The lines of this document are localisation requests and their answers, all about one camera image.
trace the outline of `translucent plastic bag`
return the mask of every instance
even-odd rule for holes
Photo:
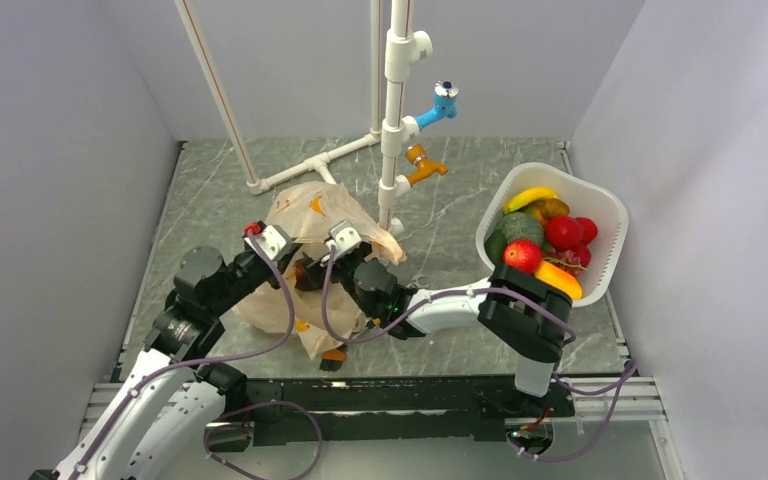
[[[289,188],[278,194],[264,220],[279,225],[296,243],[303,244],[293,257],[284,278],[290,286],[296,307],[295,333],[310,358],[340,346],[325,331],[320,313],[321,291],[296,290],[294,262],[305,253],[320,258],[326,253],[322,242],[338,223],[349,220],[364,241],[373,244],[373,255],[398,264],[405,260],[405,252],[390,233],[372,219],[345,187],[323,182],[308,182]],[[283,333],[287,329],[287,305],[284,294],[269,285],[261,285],[251,295],[234,306],[234,313],[242,320],[268,333]],[[328,321],[341,336],[363,328],[364,318],[349,294],[339,283],[328,286]]]

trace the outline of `marble floor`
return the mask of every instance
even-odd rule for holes
[[[268,176],[350,140],[252,139],[246,146],[257,172]],[[524,162],[543,162],[559,169],[564,169],[564,164],[551,139],[424,138],[422,143],[432,159],[449,167],[449,173],[418,184],[400,199],[396,214],[405,232],[398,240],[407,253],[407,262],[391,271],[404,283],[422,273],[431,288],[473,282],[488,274],[475,253],[473,235],[505,174]],[[243,248],[242,228],[266,216],[278,191],[273,189],[259,196],[248,192],[242,166],[229,141],[188,142],[179,162],[146,287],[126,340],[124,372],[130,371],[153,319],[162,311],[184,253],[194,246],[212,245],[231,258]],[[399,168],[407,167],[407,161],[401,159]],[[377,146],[331,164],[337,182],[345,185],[374,218],[380,169]],[[320,179],[307,173],[278,189]],[[241,321],[225,319],[223,323],[226,333],[214,347],[213,355],[250,351],[276,338]],[[569,323],[578,332],[578,340],[565,348],[561,371],[622,370],[604,299],[574,310]],[[443,330],[408,341],[385,336],[352,346],[343,368],[334,373],[320,371],[319,360],[311,360],[296,337],[268,355],[235,366],[253,378],[501,374],[515,371],[516,354],[488,330],[476,326]]]

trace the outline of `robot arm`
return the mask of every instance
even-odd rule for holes
[[[257,230],[254,241],[268,261],[283,270],[298,246],[277,227],[261,223]],[[196,248],[184,257],[166,309],[155,319],[144,350],[113,402],[56,470],[37,471],[31,479],[154,478],[209,420],[245,404],[245,375],[221,363],[196,372],[168,369],[139,387],[170,364],[194,368],[205,363],[199,359],[224,332],[219,317],[263,282],[275,281],[269,265],[246,241],[246,250],[230,264],[212,247]],[[377,259],[367,260],[372,247],[350,223],[334,227],[325,243],[331,249],[328,255],[296,265],[297,287],[305,279],[323,285],[324,265],[330,260],[330,281],[340,282],[369,318],[397,338],[481,324],[520,355],[517,389],[535,397],[546,394],[564,345],[558,320],[565,322],[572,307],[563,292],[506,265],[486,279],[455,289],[411,288],[399,284]],[[158,420],[169,398],[190,380],[197,383],[187,398]]]
[[[325,243],[334,255],[330,281],[339,282],[361,311],[390,335],[407,339],[443,328],[483,325],[519,354],[517,389],[535,397],[546,394],[561,359],[563,327],[572,309],[566,294],[508,265],[469,285],[410,288],[400,285],[378,259],[366,259],[372,248],[349,222],[334,227]],[[330,256],[307,259],[297,272],[322,285]]]
[[[114,400],[56,470],[38,471],[32,479],[153,478],[184,442],[201,432],[229,403],[232,408],[240,406],[245,375],[224,364],[206,365],[195,372],[198,362],[192,361],[206,357],[224,333],[219,321],[224,312],[264,282],[276,282],[251,242],[257,242],[279,269],[286,267],[298,249],[278,227],[259,223],[255,230],[253,240],[246,239],[246,249],[231,263],[226,264],[212,247],[195,248],[184,256],[166,308],[155,319],[143,351]],[[181,362],[191,363],[192,368],[171,369],[138,391],[147,376]],[[158,420],[170,397],[193,380],[192,394]]]

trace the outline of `white basket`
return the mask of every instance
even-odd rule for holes
[[[581,272],[578,281],[584,295],[573,302],[573,307],[590,305],[602,298],[622,250],[628,230],[628,212],[619,198],[604,188],[568,175],[544,163],[525,163],[508,173],[475,232],[478,255],[493,270],[495,265],[487,258],[484,241],[490,236],[496,222],[502,217],[502,207],[518,193],[531,187],[546,186],[556,192],[570,207],[570,216],[588,217],[599,228],[599,235],[588,245],[590,265]]]

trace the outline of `plastic fruit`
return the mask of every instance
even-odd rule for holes
[[[547,223],[549,223],[549,220],[543,217],[543,213],[541,213],[540,209],[537,208],[533,203],[520,211],[526,215],[531,215],[532,217],[536,218],[537,222],[544,227]]]
[[[484,241],[484,252],[487,253],[487,258],[493,262],[493,265],[499,266],[502,264],[502,254],[507,246],[508,241],[505,239],[505,234],[496,229]]]
[[[596,227],[596,222],[590,220],[587,217],[575,217],[575,221],[578,222],[578,224],[581,225],[581,228],[584,229],[584,235],[581,237],[581,243],[589,245],[590,242],[596,238],[596,235],[599,234],[599,228]]]
[[[555,217],[546,225],[546,240],[560,251],[569,250],[581,243],[583,235],[584,228],[566,215]]]
[[[540,262],[537,271],[534,272],[534,276],[538,280],[566,293],[573,300],[581,300],[581,297],[584,295],[584,292],[581,290],[581,284],[578,283],[575,277],[549,262]]]
[[[569,215],[569,205],[564,203],[559,198],[547,198],[546,200],[538,200],[532,205],[540,210],[540,214],[546,220],[551,220],[562,215]]]
[[[571,251],[578,257],[582,267],[587,268],[587,266],[590,265],[590,249],[587,248],[587,245],[580,243],[572,247]]]
[[[578,277],[581,272],[586,270],[581,263],[581,258],[579,258],[573,250],[558,251],[549,247],[543,254],[543,259],[569,273],[573,277]]]
[[[558,194],[549,187],[529,188],[510,199],[508,203],[505,204],[502,212],[506,214],[515,212],[531,202],[536,202],[537,200],[543,200],[545,198],[558,198]]]
[[[540,247],[528,240],[517,240],[505,247],[502,254],[505,263],[525,273],[534,273],[543,263]]]
[[[543,226],[536,218],[527,213],[513,212],[503,216],[496,224],[496,229],[505,234],[507,243],[529,240],[537,245],[542,245],[545,239]]]

